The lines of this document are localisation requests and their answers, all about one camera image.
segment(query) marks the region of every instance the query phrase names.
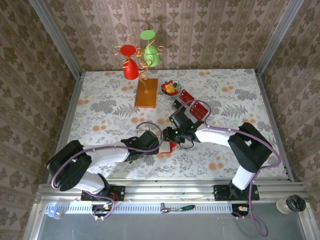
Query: patterned wall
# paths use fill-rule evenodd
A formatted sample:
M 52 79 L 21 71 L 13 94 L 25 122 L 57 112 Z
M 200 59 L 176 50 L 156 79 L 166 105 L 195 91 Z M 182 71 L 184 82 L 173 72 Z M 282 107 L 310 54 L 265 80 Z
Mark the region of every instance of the patterned wall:
M 289 0 L 44 0 L 82 71 L 121 69 L 128 34 L 157 33 L 159 69 L 255 68 Z
M 304 0 L 263 73 L 295 176 L 320 226 L 320 1 Z
M 0 239 L 21 239 L 75 81 L 32 6 L 0 0 Z

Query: purple cable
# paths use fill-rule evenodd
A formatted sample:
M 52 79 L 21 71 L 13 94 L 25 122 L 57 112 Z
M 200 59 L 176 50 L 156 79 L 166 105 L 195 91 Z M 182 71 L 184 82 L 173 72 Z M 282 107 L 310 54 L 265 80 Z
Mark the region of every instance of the purple cable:
M 212 130 L 217 130 L 217 131 L 223 131 L 223 132 L 233 132 L 233 133 L 239 133 L 239 134 L 242 134 L 242 135 L 245 135 L 251 139 L 254 139 L 256 141 L 258 141 L 259 143 L 263 144 L 264 146 L 266 146 L 272 153 L 274 153 L 274 155 L 276 156 L 276 158 L 278 159 L 277 163 L 275 164 L 271 164 L 271 165 L 267 165 L 267 166 L 262 166 L 260 169 L 269 169 L 269 168 L 275 168 L 275 167 L 278 167 L 280 164 L 281 164 L 281 157 L 280 155 L 277 153 L 277 151 L 272 147 L 270 146 L 267 142 L 261 140 L 260 138 L 252 135 L 252 134 L 249 134 L 249 133 L 246 133 L 244 131 L 241 131 L 241 130 L 237 130 L 237 129 L 234 129 L 234 128 L 227 128 L 227 127 L 217 127 L 217 126 L 209 126 L 209 124 L 207 123 L 207 119 L 208 117 L 210 116 L 211 114 L 211 107 L 210 105 L 205 102 L 205 101 L 202 101 L 202 100 L 199 100 L 199 99 L 194 99 L 194 100 L 190 100 L 190 101 L 187 101 L 185 102 L 184 104 L 182 104 L 178 110 L 180 110 L 184 105 L 188 104 L 188 103 L 192 103 L 192 102 L 195 102 L 195 101 L 198 101 L 200 103 L 203 103 L 205 104 L 208 108 L 209 108 L 209 111 L 208 111 L 208 114 L 207 116 L 204 118 L 204 124 L 209 128 L 209 129 L 212 129 Z M 254 180 L 256 179 L 256 177 L 258 176 L 258 174 L 260 173 L 260 170 L 258 170 L 258 172 L 253 176 L 251 182 L 250 182 L 250 186 L 249 186 L 249 209 L 250 209 L 250 218 L 252 220 L 252 223 L 253 223 L 253 226 L 254 228 L 258 231 L 258 233 L 263 236 L 263 237 L 267 237 L 269 235 L 269 230 L 268 230 L 268 227 L 267 225 L 258 217 L 254 216 L 253 215 L 253 204 L 252 204 L 252 185 L 253 185 L 253 182 Z M 256 222 L 260 222 L 261 224 L 263 224 L 263 226 L 265 227 L 265 231 L 266 233 L 263 234 L 261 232 L 261 230 L 257 227 L 256 225 Z
M 53 175 L 52 177 L 52 180 L 51 180 L 51 186 L 54 188 L 54 189 L 57 189 L 57 186 L 56 186 L 56 179 L 57 179 L 57 176 L 61 173 L 61 171 L 73 160 L 75 159 L 76 157 L 78 157 L 79 155 L 83 154 L 83 153 L 86 153 L 86 152 L 90 152 L 90 151 L 97 151 L 97 150 L 102 150 L 102 149 L 127 149 L 127 150 L 134 150 L 134 151 L 138 151 L 138 152 L 141 152 L 141 153 L 150 153 L 150 152 L 153 152 L 157 149 L 160 148 L 161 144 L 163 143 L 164 141 L 164 135 L 162 133 L 162 130 L 161 128 L 154 124 L 153 122 L 150 122 L 150 121 L 145 121 L 145 122 L 142 122 L 140 123 L 138 126 L 136 126 L 136 129 L 138 127 L 140 127 L 142 124 L 151 124 L 153 126 L 155 126 L 161 133 L 161 141 L 159 143 L 159 145 L 151 150 L 142 150 L 142 149 L 138 149 L 138 148 L 133 148 L 133 147 L 127 147 L 127 146 L 113 146 L 113 145 L 110 145 L 110 146 L 100 146 L 100 147 L 93 147 L 93 148 L 89 148 L 89 149 L 85 149 L 85 150 L 82 150 L 80 152 L 77 152 L 75 155 L 73 155 L 72 157 L 70 157 L 64 164 L 62 164 L 62 166 L 55 172 L 55 174 Z
M 112 208 L 111 208 L 110 211 L 104 216 L 104 218 L 109 217 L 109 215 L 115 210 L 116 203 L 115 203 L 115 201 L 114 201 L 111 197 L 108 197 L 108 196 L 100 196 L 100 195 L 92 194 L 92 193 L 89 192 L 89 191 L 84 191 L 84 192 L 85 192 L 86 194 L 92 196 L 92 197 L 100 198 L 100 199 L 107 199 L 108 201 L 112 202 Z

